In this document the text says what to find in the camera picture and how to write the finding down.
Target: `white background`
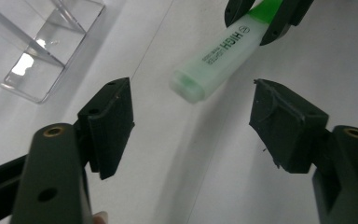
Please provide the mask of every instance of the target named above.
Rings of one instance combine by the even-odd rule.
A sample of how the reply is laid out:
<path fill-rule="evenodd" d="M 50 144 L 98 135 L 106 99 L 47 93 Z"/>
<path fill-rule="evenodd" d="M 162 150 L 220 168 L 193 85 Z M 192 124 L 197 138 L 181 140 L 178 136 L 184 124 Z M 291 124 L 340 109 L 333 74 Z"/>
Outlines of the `white background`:
<path fill-rule="evenodd" d="M 173 68 L 225 29 L 227 0 L 104 0 L 58 89 L 35 105 L 0 89 L 0 164 L 38 129 L 73 123 L 103 84 L 131 78 L 136 126 L 117 174 L 89 173 L 110 223 L 318 223 L 311 175 L 277 169 L 248 125 L 253 79 L 277 81 L 358 127 L 358 0 L 316 0 L 298 27 L 259 50 L 206 102 L 169 90 Z"/>

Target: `brass screw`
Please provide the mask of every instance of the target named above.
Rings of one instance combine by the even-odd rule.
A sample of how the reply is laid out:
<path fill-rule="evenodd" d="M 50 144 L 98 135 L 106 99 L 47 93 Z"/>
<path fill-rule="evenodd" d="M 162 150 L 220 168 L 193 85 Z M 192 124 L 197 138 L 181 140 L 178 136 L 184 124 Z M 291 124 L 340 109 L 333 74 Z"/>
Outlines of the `brass screw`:
<path fill-rule="evenodd" d="M 45 137 L 55 137 L 63 133 L 63 127 L 55 126 L 51 127 L 43 132 Z"/>
<path fill-rule="evenodd" d="M 350 137 L 358 138 L 358 129 L 346 128 L 344 129 L 344 132 Z"/>

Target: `clear acrylic box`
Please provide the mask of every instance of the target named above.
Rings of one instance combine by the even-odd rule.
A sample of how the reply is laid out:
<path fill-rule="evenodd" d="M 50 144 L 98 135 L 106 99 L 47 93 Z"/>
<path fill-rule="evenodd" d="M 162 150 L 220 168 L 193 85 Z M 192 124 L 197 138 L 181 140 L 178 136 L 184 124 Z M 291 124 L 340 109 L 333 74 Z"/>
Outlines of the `clear acrylic box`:
<path fill-rule="evenodd" d="M 0 86 L 44 102 L 103 8 L 102 0 L 0 0 Z"/>

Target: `green highlighter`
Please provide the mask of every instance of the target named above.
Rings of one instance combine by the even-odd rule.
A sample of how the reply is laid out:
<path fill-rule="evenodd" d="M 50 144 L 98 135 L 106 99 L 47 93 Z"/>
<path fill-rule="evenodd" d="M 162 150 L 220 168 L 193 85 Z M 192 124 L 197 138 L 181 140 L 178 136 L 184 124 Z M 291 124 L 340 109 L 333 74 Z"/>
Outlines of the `green highlighter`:
<path fill-rule="evenodd" d="M 282 0 L 264 0 L 207 49 L 179 65 L 170 87 L 191 104 L 207 99 L 260 45 Z"/>

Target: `screw hole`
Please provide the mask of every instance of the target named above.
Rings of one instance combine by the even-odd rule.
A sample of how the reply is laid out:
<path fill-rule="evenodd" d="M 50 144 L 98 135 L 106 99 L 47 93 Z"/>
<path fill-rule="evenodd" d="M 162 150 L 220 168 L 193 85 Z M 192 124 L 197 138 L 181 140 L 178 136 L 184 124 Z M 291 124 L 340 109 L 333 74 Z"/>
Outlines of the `screw hole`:
<path fill-rule="evenodd" d="M 91 115 L 93 115 L 93 114 L 98 114 L 99 112 L 100 112 L 99 109 L 91 109 L 91 110 L 89 111 L 89 113 L 90 113 Z"/>
<path fill-rule="evenodd" d="M 45 189 L 42 192 L 40 192 L 39 196 L 37 197 L 37 200 L 41 203 L 48 202 L 52 200 L 56 195 L 58 191 L 55 188 Z"/>
<path fill-rule="evenodd" d="M 63 127 L 52 127 L 50 129 L 45 130 L 43 133 L 46 137 L 54 137 L 60 135 L 63 132 Z"/>
<path fill-rule="evenodd" d="M 344 132 L 351 137 L 358 138 L 358 129 L 347 128 Z"/>

